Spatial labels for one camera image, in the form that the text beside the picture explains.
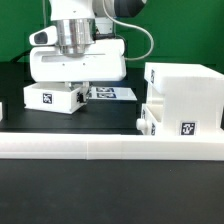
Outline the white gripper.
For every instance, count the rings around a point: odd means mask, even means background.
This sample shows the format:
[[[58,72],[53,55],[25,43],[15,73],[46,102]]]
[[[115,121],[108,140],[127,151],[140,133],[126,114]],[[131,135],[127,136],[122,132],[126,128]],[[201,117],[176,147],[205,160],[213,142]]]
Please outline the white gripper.
[[[65,55],[55,46],[35,47],[30,52],[31,76],[36,82],[82,82],[77,102],[86,104],[90,81],[120,81],[126,76],[124,41],[121,39],[97,40],[84,54]]]

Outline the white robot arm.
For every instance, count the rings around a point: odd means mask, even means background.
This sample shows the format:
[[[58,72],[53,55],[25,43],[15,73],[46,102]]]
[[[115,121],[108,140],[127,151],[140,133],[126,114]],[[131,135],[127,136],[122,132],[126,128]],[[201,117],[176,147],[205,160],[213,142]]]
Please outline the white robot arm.
[[[29,37],[34,83],[24,88],[30,109],[72,113],[87,103],[92,82],[126,76],[125,42],[113,25],[134,17],[147,0],[49,0],[53,24]]]

